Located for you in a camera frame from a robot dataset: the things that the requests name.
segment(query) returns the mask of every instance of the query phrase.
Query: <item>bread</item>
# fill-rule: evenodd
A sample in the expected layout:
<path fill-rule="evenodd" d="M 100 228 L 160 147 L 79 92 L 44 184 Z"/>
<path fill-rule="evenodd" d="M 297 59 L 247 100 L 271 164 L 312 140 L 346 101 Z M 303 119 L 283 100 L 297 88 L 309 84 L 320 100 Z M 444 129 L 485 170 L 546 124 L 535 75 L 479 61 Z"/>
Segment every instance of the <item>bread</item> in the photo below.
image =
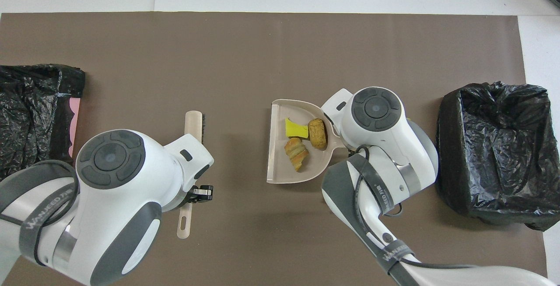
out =
<path fill-rule="evenodd" d="M 315 118 L 309 121 L 308 130 L 312 146 L 324 150 L 326 148 L 325 123 L 321 119 Z"/>
<path fill-rule="evenodd" d="M 284 146 L 284 151 L 290 157 L 290 162 L 292 162 L 296 171 L 300 170 L 302 162 L 309 155 L 308 149 L 305 148 L 304 143 L 299 138 L 290 138 Z"/>

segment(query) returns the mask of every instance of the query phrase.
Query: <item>brown table surface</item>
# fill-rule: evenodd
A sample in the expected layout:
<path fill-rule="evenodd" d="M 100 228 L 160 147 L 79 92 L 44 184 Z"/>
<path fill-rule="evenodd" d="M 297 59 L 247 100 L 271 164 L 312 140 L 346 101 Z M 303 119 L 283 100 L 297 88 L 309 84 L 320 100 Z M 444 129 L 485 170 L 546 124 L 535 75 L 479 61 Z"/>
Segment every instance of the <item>brown table surface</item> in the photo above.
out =
<path fill-rule="evenodd" d="M 206 114 L 216 163 L 176 237 L 165 213 L 152 249 L 119 285 L 393 285 L 322 199 L 322 176 L 266 183 L 270 103 L 322 103 L 338 89 L 388 87 L 431 138 L 441 97 L 468 83 L 525 82 L 516 17 L 274 13 L 2 14 L 0 64 L 87 73 L 76 147 L 111 129 L 167 144 L 184 113 Z M 448 208 L 433 186 L 386 225 L 423 262 L 507 265 L 546 275 L 542 234 Z M 75 285 L 18 260 L 5 285 Z"/>

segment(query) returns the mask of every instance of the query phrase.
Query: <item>trash bag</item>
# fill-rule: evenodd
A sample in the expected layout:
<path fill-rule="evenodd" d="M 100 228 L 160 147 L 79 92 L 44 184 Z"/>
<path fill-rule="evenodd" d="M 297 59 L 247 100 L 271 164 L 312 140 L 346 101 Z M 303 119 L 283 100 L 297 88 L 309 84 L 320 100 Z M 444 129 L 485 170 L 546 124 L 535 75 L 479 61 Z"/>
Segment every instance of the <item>trash bag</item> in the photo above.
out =
<path fill-rule="evenodd" d="M 41 160 L 72 163 L 70 100 L 84 83 L 76 67 L 0 65 L 0 181 Z"/>
<path fill-rule="evenodd" d="M 560 174 L 546 89 L 470 84 L 437 121 L 436 189 L 459 214 L 544 231 L 560 220 Z"/>

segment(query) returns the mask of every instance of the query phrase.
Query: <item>gray circular joint cap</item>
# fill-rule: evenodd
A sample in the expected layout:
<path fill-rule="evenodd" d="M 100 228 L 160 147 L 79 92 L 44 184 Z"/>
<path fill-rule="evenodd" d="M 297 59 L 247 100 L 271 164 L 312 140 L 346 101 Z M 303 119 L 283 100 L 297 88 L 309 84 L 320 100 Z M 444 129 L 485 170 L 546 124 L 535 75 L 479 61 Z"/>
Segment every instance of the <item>gray circular joint cap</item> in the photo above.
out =
<path fill-rule="evenodd" d="M 366 88 L 352 101 L 352 117 L 360 127 L 380 132 L 390 129 L 400 118 L 398 97 L 383 88 Z"/>
<path fill-rule="evenodd" d="M 109 131 L 84 145 L 76 161 L 76 171 L 92 188 L 118 188 L 138 174 L 145 158 L 144 141 L 138 134 Z"/>

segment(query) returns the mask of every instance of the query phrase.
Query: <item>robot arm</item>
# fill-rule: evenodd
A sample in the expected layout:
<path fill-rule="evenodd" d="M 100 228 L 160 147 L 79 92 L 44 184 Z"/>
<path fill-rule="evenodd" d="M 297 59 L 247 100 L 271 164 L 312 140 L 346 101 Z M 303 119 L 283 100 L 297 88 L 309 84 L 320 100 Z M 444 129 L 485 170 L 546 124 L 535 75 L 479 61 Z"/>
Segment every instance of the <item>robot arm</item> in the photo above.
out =
<path fill-rule="evenodd" d="M 322 194 L 334 214 L 362 240 L 381 268 L 401 286 L 553 286 L 532 272 L 501 266 L 430 265 L 379 219 L 435 181 L 438 155 L 428 136 L 406 120 L 392 91 L 338 91 L 322 110 L 357 153 L 328 168 Z"/>
<path fill-rule="evenodd" d="M 22 234 L 26 224 L 33 221 L 34 213 L 47 220 L 49 216 L 42 210 L 58 209 L 56 203 L 62 199 L 56 195 L 69 196 L 77 190 L 74 178 L 68 172 L 57 175 L 60 169 L 54 163 L 13 174 L 0 184 L 4 190 L 0 191 L 1 202 L 8 202 L 4 195 L 14 192 L 13 199 L 0 206 L 4 215 L 0 248 L 8 250 L 2 253 L 3 261 L 11 268 L 16 255 L 24 254 L 82 284 L 110 284 L 144 258 L 158 232 L 161 213 L 197 197 L 191 189 L 213 163 L 210 153 L 192 135 L 164 147 L 136 131 L 99 134 L 84 145 L 76 159 L 80 194 L 73 204 L 66 203 L 68 209 L 58 212 L 56 222 L 37 223 L 41 230 L 36 241 Z M 6 221 L 8 217 L 15 223 Z M 0 282 L 7 272 L 2 271 Z"/>

